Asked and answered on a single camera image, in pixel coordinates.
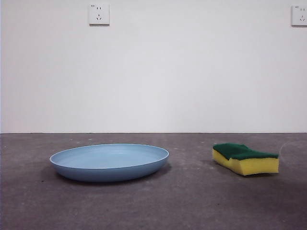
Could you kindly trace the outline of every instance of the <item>electrical outlet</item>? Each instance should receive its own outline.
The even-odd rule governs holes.
[[[291,9],[291,25],[307,26],[307,5],[295,5]]]
[[[88,7],[90,25],[110,25],[110,5],[107,3],[91,4]]]

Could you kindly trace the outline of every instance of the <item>plate rim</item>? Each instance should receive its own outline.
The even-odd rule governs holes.
[[[140,145],[140,146],[155,147],[155,148],[158,148],[158,149],[161,149],[161,150],[165,151],[165,152],[166,152],[166,156],[163,157],[163,158],[161,158],[161,159],[159,159],[159,160],[157,160],[157,161],[153,161],[153,162],[150,162],[150,163],[137,164],[137,165],[131,165],[131,166],[125,166],[125,167],[112,167],[112,168],[75,168],[75,167],[67,167],[67,166],[64,166],[64,165],[57,164],[57,163],[55,163],[55,162],[51,159],[51,158],[53,158],[55,155],[60,154],[60,153],[65,152],[65,151],[75,150],[75,149],[80,149],[80,148],[86,148],[86,147],[91,147],[91,146],[103,146],[103,145]],[[65,150],[62,150],[62,151],[60,151],[60,152],[54,153],[51,157],[49,157],[49,160],[50,160],[50,162],[51,162],[53,165],[56,165],[56,166],[59,166],[59,167],[63,167],[63,168],[68,168],[68,169],[104,170],[104,169],[125,169],[125,168],[143,166],[143,165],[147,165],[147,164],[153,164],[153,163],[157,163],[157,162],[160,162],[160,161],[163,161],[163,160],[167,159],[168,156],[169,156],[168,150],[166,150],[166,149],[164,149],[164,148],[161,148],[161,147],[158,147],[158,146],[154,146],[154,145],[132,144],[132,143],[111,143],[111,144],[86,145],[86,146],[80,146],[80,147],[71,148],[71,149],[65,149]]]

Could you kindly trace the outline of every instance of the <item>plate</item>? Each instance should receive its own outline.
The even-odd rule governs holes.
[[[102,144],[58,152],[50,157],[55,170],[69,179],[115,182],[143,177],[159,170],[168,151],[140,144]]]

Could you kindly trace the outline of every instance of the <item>kitchen sponge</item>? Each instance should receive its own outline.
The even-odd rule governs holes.
[[[259,152],[234,143],[213,146],[213,159],[240,175],[278,173],[278,154]]]

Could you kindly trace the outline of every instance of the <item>gray concrete floor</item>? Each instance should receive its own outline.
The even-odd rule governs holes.
[[[280,173],[217,165],[211,149],[222,142],[280,153]],[[101,143],[160,146],[170,157],[152,175],[107,184],[65,179],[49,163]],[[306,230],[307,134],[2,134],[1,229]]]

